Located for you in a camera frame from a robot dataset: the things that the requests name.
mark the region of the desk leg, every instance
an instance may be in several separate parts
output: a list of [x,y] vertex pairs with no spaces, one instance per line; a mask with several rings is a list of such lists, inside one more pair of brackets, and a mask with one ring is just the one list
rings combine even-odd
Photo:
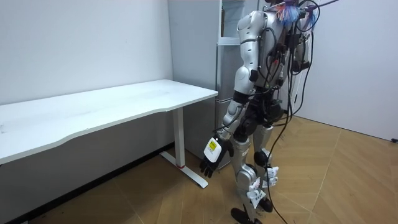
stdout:
[[174,142],[175,142],[175,157],[171,156],[167,152],[162,152],[164,158],[178,167],[182,172],[187,174],[192,180],[194,180],[200,187],[205,188],[209,183],[205,181],[198,174],[194,173],[191,169],[185,166],[185,148],[184,148],[184,123],[182,108],[173,110],[173,121],[174,121]]

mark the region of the robot leg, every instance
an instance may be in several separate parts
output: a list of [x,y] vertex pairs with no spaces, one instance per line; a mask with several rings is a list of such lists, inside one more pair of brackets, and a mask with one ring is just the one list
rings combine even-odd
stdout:
[[239,142],[231,139],[234,147],[234,156],[231,158],[231,164],[234,168],[236,177],[236,186],[239,197],[242,200],[244,210],[233,208],[231,210],[232,217],[241,224],[261,224],[256,218],[256,204],[253,200],[260,201],[261,197],[265,197],[264,193],[258,191],[260,180],[256,175],[256,168],[250,164],[246,164],[246,155],[249,151],[250,140]]
[[[271,137],[272,130],[274,129],[273,126],[261,126],[261,128],[257,128],[256,131],[253,133],[253,144],[254,144],[254,161],[256,163],[256,169],[258,176],[261,179],[261,185],[260,188],[264,191],[267,192],[267,181],[270,182],[270,186],[274,185],[277,181],[277,171],[278,167],[272,167],[272,154],[266,149],[266,145]],[[272,202],[268,199],[268,197],[262,199],[260,201],[260,206],[262,209],[264,209],[266,212],[272,212]]]

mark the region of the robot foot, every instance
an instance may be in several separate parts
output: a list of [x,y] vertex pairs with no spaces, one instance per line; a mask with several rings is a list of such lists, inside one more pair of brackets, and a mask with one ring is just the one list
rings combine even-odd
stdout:
[[257,218],[254,222],[250,221],[247,213],[238,208],[232,208],[231,216],[240,224],[262,224]]
[[272,202],[268,198],[261,199],[259,202],[259,205],[261,206],[264,211],[271,213],[273,211],[273,206]]

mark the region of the colorful wires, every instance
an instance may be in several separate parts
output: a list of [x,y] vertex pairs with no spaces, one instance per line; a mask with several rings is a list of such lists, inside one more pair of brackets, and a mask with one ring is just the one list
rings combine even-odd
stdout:
[[300,9],[294,5],[295,0],[285,0],[283,5],[277,6],[277,17],[286,26],[297,21]]

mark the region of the yellow label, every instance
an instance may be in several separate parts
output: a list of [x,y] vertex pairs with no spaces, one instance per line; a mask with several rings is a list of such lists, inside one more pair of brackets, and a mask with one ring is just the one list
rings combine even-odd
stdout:
[[209,146],[212,151],[214,151],[217,147],[216,143],[214,143],[213,141],[210,142]]

